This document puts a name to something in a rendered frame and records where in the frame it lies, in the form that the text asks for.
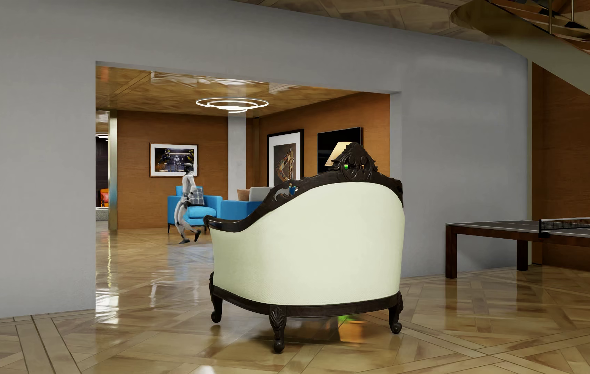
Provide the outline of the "black framed abstract picture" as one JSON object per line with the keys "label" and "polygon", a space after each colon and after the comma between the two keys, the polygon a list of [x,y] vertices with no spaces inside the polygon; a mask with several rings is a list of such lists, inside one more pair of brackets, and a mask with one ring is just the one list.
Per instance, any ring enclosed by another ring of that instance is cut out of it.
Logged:
{"label": "black framed abstract picture", "polygon": [[267,136],[268,186],[303,177],[303,129]]}

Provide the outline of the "cream lampshade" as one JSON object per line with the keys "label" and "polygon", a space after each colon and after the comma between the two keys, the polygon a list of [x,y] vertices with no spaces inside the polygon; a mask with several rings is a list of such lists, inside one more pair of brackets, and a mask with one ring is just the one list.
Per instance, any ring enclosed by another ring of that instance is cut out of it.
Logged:
{"label": "cream lampshade", "polygon": [[334,149],[332,150],[330,156],[328,157],[325,166],[333,166],[333,161],[341,155],[341,153],[346,149],[346,147],[351,144],[348,141],[338,142]]}

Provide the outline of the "blue sofa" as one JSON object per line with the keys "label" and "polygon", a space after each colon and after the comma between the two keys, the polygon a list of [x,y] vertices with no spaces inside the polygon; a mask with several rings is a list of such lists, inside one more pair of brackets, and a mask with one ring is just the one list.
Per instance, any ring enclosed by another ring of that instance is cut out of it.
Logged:
{"label": "blue sofa", "polygon": [[225,220],[242,220],[248,217],[261,203],[262,200],[222,200],[218,217]]}

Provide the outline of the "white humanoid robot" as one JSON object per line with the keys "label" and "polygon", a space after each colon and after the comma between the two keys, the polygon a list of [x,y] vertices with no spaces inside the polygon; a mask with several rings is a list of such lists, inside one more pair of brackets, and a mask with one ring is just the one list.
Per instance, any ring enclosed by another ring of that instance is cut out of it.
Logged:
{"label": "white humanoid robot", "polygon": [[184,231],[188,230],[194,233],[194,241],[199,239],[200,229],[194,229],[185,219],[184,214],[190,206],[190,200],[195,197],[197,186],[193,178],[193,166],[190,163],[182,164],[184,168],[184,175],[182,177],[182,196],[177,203],[174,210],[174,225],[182,237],[180,243],[189,243],[190,240],[184,235]]}

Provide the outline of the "white framed landscape picture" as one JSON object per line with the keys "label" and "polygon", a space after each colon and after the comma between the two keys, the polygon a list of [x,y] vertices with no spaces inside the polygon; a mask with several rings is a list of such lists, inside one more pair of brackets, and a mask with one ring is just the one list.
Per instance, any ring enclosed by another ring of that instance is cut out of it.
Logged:
{"label": "white framed landscape picture", "polygon": [[184,164],[198,176],[198,145],[150,143],[150,177],[183,176]]}

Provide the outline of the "dark table tennis table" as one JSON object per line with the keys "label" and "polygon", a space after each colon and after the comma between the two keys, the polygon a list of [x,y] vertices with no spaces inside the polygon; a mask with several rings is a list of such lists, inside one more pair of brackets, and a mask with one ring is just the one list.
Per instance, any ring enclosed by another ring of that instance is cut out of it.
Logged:
{"label": "dark table tennis table", "polygon": [[528,242],[590,248],[590,237],[573,234],[571,230],[551,232],[549,238],[538,238],[539,220],[449,223],[446,225],[446,277],[450,279],[457,277],[457,234],[515,240],[519,271],[525,271],[528,268]]}

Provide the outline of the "table tennis net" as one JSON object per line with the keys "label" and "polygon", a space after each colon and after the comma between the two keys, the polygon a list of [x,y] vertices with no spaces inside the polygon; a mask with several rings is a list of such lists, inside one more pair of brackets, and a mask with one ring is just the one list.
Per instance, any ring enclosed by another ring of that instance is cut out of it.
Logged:
{"label": "table tennis net", "polygon": [[561,230],[590,237],[590,217],[540,219],[538,238],[549,238],[551,232]]}

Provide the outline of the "wooden staircase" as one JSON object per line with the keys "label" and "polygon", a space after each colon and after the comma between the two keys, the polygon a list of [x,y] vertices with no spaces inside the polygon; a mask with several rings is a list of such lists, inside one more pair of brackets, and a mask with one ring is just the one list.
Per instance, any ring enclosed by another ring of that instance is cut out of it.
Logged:
{"label": "wooden staircase", "polygon": [[495,39],[590,96],[590,30],[545,7],[472,0],[450,20]]}

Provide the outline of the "black wall television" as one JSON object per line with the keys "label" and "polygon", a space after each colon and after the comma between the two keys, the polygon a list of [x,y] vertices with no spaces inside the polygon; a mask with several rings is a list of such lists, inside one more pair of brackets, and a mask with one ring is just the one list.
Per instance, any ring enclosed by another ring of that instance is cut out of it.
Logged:
{"label": "black wall television", "polygon": [[363,143],[361,127],[346,128],[336,131],[319,132],[317,134],[317,173],[327,172],[338,154],[351,143]]}

